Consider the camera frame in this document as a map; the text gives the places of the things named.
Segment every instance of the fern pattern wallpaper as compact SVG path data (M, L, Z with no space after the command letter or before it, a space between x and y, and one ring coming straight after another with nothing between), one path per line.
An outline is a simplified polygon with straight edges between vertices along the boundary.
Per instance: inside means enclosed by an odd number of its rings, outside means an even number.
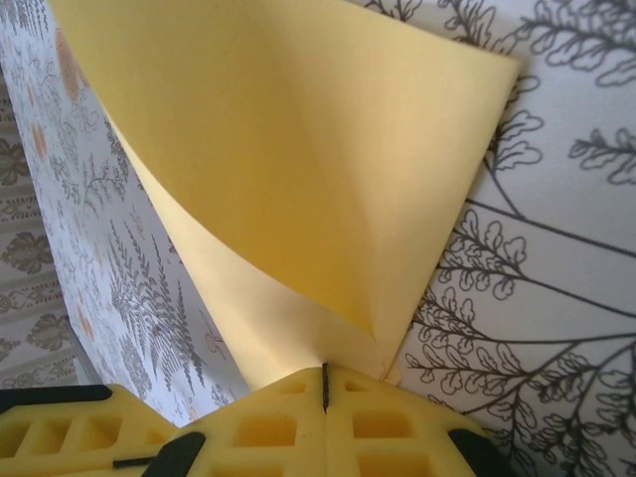
M477 420L521 475L636 476L636 2L355 3L526 65L413 316L401 386ZM0 0L0 19L96 367L178 423L237 398L232 357L46 2Z
M49 6L0 0L0 21L0 61L49 263L97 371L178 424L242 396L232 356Z

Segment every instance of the beige patterned wall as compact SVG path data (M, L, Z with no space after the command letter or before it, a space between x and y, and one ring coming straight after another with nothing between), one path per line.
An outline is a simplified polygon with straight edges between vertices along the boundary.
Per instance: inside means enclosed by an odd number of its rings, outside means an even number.
M77 382L68 315L0 75L0 389Z

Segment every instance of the orange flower print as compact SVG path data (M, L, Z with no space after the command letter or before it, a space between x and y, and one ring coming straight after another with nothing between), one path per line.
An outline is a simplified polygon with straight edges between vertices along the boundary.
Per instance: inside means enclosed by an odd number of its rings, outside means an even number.
M71 53L71 47L67 43L60 29L56 30L56 51L64 88L72 102L78 100L80 87L78 85L78 67Z
M97 263L99 264L99 269L103 270L103 257L101 255L101 250L97 245L95 245L95 260L97 260Z
M27 85L27 94L29 95L29 102L31 103L31 107L33 107L36 101L33 97L33 90L31 89L29 85Z
M44 161L47 155L47 141L44 138L44 131L41 125L31 125L31 132L33 133L33 141L36 144L36 152L41 161Z
M86 77L83 74L83 71L81 70L80 66L76 63L76 69L78 70L78 77L81 80L81 82L84 83L84 85L86 86L90 86L90 84L88 84L88 79L86 79Z
M88 321L86 316L83 314L83 311L81 311L81 308L79 307L78 307L78 317L79 317L79 322L81 323L81 327L83 328L83 331L86 333L86 335L90 338L91 341L94 341L95 335L92 332L92 327L90 326L90 322Z
M188 408L188 416L190 417L190 420L197 420L199 418L199 413L196 409L190 406Z

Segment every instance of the paper sheet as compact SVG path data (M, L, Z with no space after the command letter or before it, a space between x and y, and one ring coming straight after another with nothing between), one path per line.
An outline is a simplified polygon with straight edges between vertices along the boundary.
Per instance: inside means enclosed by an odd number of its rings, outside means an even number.
M517 62L340 0L52 5L248 383L383 379Z

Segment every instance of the patterned background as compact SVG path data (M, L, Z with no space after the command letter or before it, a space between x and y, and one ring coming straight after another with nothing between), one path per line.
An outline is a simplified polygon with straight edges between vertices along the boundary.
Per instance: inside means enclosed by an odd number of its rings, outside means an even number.
M358 3L527 65L406 336L401 385L478 420L523 475L636 475L636 3ZM56 268L98 370L177 423L240 396L48 6L0 0L0 18Z
M77 382L68 315L0 76L0 389Z

